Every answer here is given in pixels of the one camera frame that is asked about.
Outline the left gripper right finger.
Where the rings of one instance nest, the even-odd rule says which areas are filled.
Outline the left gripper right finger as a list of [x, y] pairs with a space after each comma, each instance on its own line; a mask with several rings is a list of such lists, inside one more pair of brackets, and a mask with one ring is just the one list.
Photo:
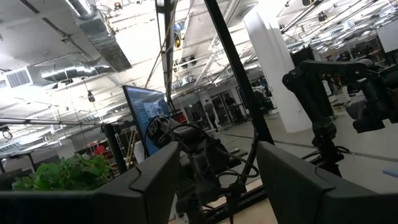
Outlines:
[[257, 145], [278, 224], [398, 224], [398, 194], [378, 194], [268, 142]]

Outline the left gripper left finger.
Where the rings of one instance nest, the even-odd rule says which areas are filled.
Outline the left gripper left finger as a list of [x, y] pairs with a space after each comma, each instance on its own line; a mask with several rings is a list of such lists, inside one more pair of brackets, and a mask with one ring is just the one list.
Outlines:
[[96, 190], [0, 192], [0, 224], [167, 224], [179, 165], [170, 142]]

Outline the black monitor blue screen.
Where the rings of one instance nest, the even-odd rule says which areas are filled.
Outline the black monitor blue screen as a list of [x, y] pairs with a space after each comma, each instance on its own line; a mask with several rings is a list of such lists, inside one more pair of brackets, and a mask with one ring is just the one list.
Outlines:
[[123, 85], [122, 89], [144, 146], [144, 157], [147, 158], [159, 150], [149, 139], [147, 127], [152, 118], [169, 116], [169, 107], [161, 91], [130, 85]]

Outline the person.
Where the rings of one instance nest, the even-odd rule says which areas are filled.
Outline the person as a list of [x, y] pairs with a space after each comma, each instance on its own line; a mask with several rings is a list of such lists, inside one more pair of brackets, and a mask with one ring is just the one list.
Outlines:
[[215, 131], [218, 133], [219, 129], [218, 129], [217, 125], [216, 125], [216, 116], [215, 116], [215, 112], [214, 112], [214, 107], [210, 103], [209, 99], [205, 100], [204, 110], [205, 110], [205, 113], [208, 116], [208, 119], [209, 119], [210, 123], [214, 127]]

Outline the green potted plant black pot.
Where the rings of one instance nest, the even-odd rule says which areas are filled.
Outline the green potted plant black pot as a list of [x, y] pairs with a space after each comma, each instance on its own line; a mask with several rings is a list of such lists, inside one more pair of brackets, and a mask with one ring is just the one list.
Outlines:
[[102, 155], [75, 154], [59, 163], [41, 164], [35, 173], [17, 177], [13, 190], [81, 191], [95, 190], [108, 183], [112, 168]]

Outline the white square pillar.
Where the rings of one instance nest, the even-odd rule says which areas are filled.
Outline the white square pillar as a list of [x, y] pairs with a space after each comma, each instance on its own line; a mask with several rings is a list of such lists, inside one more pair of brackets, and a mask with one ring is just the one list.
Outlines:
[[295, 68], [276, 18], [284, 3], [258, 0], [243, 21], [284, 128], [288, 133], [297, 133], [310, 129], [312, 122], [295, 95], [282, 83], [283, 76]]

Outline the white ceiling vent box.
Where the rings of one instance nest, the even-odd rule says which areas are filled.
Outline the white ceiling vent box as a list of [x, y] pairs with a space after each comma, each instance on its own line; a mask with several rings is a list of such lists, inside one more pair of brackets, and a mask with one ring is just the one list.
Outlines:
[[32, 77], [27, 67], [18, 68], [3, 73], [6, 85], [9, 88], [18, 88], [33, 84]]

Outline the black aluminium frame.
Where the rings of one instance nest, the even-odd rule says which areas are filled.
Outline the black aluminium frame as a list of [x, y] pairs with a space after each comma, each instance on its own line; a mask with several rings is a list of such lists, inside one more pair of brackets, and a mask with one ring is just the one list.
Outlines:
[[[243, 98], [247, 100], [249, 112], [252, 114], [252, 122], [254, 126], [254, 140], [252, 142], [251, 151], [248, 155], [247, 161], [249, 164], [244, 166], [243, 174], [249, 174], [251, 169], [254, 170], [254, 160], [256, 158], [257, 153], [257, 144], [259, 142], [259, 138], [266, 138], [271, 140], [271, 144], [273, 144], [272, 136], [267, 128], [266, 122], [264, 118], [260, 118], [260, 112], [255, 112], [259, 107], [254, 103], [254, 100], [250, 100], [249, 97], [254, 96], [254, 92], [249, 90], [250, 83], [248, 78], [243, 77], [244, 67], [241, 63], [241, 59], [237, 53], [236, 47], [233, 43], [229, 30], [227, 28], [224, 17], [220, 11], [218, 3], [216, 0], [204, 0], [206, 4], [206, 8], [210, 14], [210, 17], [213, 21], [213, 25], [217, 31], [218, 37], [221, 40], [224, 51], [226, 52], [227, 58], [229, 60], [229, 64], [233, 69], [233, 73], [236, 77], [236, 80], [242, 89]], [[177, 0], [172, 3], [171, 0], [155, 0], [155, 10], [157, 13], [157, 17], [163, 16], [165, 24], [165, 28], [159, 28], [159, 39], [163, 40], [160, 47], [160, 55], [162, 56], [162, 65], [164, 70], [164, 80], [165, 80], [165, 89], [166, 89], [166, 97], [171, 101], [171, 81], [172, 76], [172, 65], [173, 65], [173, 52], [171, 48], [174, 46], [174, 13], [175, 8], [177, 6]], [[265, 128], [258, 127], [256, 130], [255, 121], [259, 121], [260, 124], [265, 124]], [[265, 190], [257, 187], [248, 193], [241, 194], [239, 197], [236, 197], [238, 202], [235, 211], [232, 212], [232, 215], [249, 208], [251, 205], [264, 200], [267, 197]], [[206, 216], [203, 212], [203, 208], [201, 205], [197, 205], [194, 210], [189, 213], [184, 213], [184, 215], [188, 218], [188, 224], [194, 224], [195, 221], [199, 221], [199, 224], [207, 224]]]

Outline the silver rectangular air duct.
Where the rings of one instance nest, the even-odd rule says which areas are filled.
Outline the silver rectangular air duct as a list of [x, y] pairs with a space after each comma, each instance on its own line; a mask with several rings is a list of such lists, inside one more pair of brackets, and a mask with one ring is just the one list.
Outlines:
[[120, 48], [114, 32], [104, 15], [91, 0], [64, 0], [75, 16], [75, 23], [87, 36], [89, 42], [117, 72], [132, 66]]

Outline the silver round air duct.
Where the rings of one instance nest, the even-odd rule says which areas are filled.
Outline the silver round air duct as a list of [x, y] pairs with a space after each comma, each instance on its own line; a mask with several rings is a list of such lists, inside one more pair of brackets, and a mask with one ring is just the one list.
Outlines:
[[88, 78], [114, 72], [113, 67], [101, 60], [89, 62], [55, 63], [40, 69], [40, 76], [50, 82], [62, 82], [74, 78]]

